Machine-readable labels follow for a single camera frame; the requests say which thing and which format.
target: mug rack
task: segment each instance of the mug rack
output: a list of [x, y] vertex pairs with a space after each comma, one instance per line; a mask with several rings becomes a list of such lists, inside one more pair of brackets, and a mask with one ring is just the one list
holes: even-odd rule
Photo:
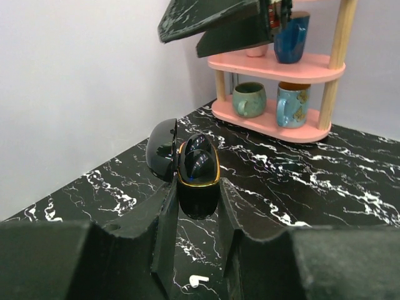
[[[297, 0], [309, 2], [315, 0]], [[293, 143], [311, 143], [325, 138], [331, 130], [331, 116], [338, 91], [339, 78], [346, 65], [354, 14], [358, 0], [341, 0], [337, 15], [331, 55], [304, 53], [296, 64], [280, 64], [273, 51], [263, 57], [249, 57], [245, 50], [208, 57], [208, 65], [216, 70], [217, 100], [212, 113], [218, 119], [259, 133]], [[305, 125], [296, 129], [279, 127], [276, 122], [276, 101], [267, 100], [263, 115], [252, 119], [239, 117], [232, 107], [232, 95], [225, 94], [224, 72], [250, 75], [289, 83], [325, 83], [320, 110], [308, 109]]]

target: mug handle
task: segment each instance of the mug handle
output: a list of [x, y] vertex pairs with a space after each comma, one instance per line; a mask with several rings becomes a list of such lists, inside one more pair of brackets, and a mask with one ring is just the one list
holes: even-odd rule
[[305, 26], [302, 26], [300, 24], [297, 24], [297, 39], [296, 42], [293, 45], [293, 49], [299, 44], [299, 43], [303, 43], [304, 40], [306, 39], [306, 34], [307, 34], [307, 29]]
[[244, 108], [246, 107], [247, 104], [247, 100], [242, 100], [239, 102], [239, 105], [237, 106], [237, 112], [241, 115], [241, 116], [247, 116], [247, 112], [244, 111]]
[[289, 119], [288, 117], [285, 116], [285, 106], [286, 103], [288, 102], [287, 99], [281, 98], [277, 102], [277, 108], [276, 108], [276, 122], [279, 127], [284, 127], [288, 125]]

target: table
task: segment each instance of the table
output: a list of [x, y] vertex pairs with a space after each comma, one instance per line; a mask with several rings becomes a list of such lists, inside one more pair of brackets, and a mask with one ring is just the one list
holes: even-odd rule
[[[262, 227], [345, 224], [400, 226], [400, 142], [332, 126], [312, 144], [291, 144], [217, 120], [211, 104], [178, 121], [179, 142], [207, 134], [228, 178]], [[90, 219], [103, 225], [152, 195], [162, 182], [145, 161], [147, 141], [82, 175], [10, 220]], [[179, 212], [172, 299], [228, 298], [217, 214], [194, 221]], [[209, 282], [193, 289], [192, 274]]]

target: blue mug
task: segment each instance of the blue mug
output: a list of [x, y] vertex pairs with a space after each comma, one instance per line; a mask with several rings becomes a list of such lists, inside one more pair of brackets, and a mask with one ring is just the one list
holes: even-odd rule
[[276, 122], [285, 128], [298, 128], [306, 122], [310, 84], [280, 82], [277, 88]]
[[233, 109], [242, 118], [255, 118], [262, 115], [267, 104], [265, 88], [258, 82], [237, 85], [232, 98]]
[[275, 35], [274, 52], [278, 62], [294, 64], [302, 58], [309, 20], [308, 12], [293, 12], [286, 28]]

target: white wall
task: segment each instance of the white wall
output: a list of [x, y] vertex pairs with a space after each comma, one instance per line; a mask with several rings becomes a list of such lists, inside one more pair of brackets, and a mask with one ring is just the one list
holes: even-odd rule
[[[329, 54], [339, 0], [295, 2], [293, 11], [311, 13], [306, 51]], [[346, 72], [339, 83], [332, 122], [400, 140], [400, 37], [398, 0], [360, 0], [346, 56]], [[273, 44], [269, 51], [274, 51]], [[278, 82], [258, 80], [276, 98]], [[311, 87], [311, 107], [319, 109], [323, 84]]]
[[215, 97], [169, 0], [0, 1], [0, 220]]

